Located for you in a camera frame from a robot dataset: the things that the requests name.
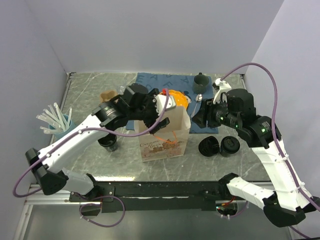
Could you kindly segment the beige paper takeout bag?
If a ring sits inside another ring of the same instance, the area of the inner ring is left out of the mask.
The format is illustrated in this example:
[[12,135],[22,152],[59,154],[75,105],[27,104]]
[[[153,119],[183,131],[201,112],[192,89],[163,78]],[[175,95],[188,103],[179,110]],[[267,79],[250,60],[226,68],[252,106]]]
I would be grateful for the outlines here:
[[155,134],[138,137],[143,162],[179,157],[184,155],[190,128],[190,117],[183,106],[177,106],[164,113],[170,123]]

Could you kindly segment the black takeout coffee cup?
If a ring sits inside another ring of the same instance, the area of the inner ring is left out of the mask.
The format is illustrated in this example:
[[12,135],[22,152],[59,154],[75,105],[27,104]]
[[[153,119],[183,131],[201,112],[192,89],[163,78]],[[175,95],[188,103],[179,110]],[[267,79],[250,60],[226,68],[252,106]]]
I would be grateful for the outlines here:
[[240,142],[236,139],[226,138],[221,141],[219,153],[223,157],[230,157],[240,150]]

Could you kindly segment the brown cardboard cup carrier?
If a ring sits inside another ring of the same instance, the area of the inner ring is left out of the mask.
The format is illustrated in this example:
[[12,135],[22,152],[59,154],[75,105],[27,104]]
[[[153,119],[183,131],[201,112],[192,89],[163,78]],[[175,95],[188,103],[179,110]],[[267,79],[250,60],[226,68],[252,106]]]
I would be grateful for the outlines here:
[[99,95],[100,103],[108,102],[110,99],[114,98],[117,95],[118,93],[114,90],[104,91]]

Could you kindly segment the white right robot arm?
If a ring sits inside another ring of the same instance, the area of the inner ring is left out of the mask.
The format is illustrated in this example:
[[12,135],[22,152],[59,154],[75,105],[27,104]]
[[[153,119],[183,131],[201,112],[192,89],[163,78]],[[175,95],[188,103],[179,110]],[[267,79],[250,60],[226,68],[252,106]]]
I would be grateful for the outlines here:
[[306,213],[320,209],[319,197],[312,196],[297,176],[275,121],[256,113],[254,97],[245,89],[232,89],[221,94],[221,100],[204,99],[192,121],[200,128],[221,125],[235,129],[265,168],[273,190],[262,188],[235,173],[219,180],[223,199],[240,197],[263,210],[275,226],[297,225]]

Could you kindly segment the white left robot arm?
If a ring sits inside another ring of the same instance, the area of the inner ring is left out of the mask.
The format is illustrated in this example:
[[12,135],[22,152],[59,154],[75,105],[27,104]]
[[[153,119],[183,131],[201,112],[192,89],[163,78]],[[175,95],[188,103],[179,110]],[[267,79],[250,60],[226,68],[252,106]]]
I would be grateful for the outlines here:
[[92,143],[110,135],[129,121],[142,121],[147,129],[142,132],[154,134],[165,128],[170,120],[163,117],[165,111],[176,107],[174,98],[165,89],[148,91],[134,83],[125,88],[123,94],[100,103],[75,129],[41,150],[29,149],[26,159],[28,171],[32,172],[44,195],[53,195],[60,190],[77,192],[87,201],[94,201],[99,188],[92,175],[79,174],[65,167],[74,156]]

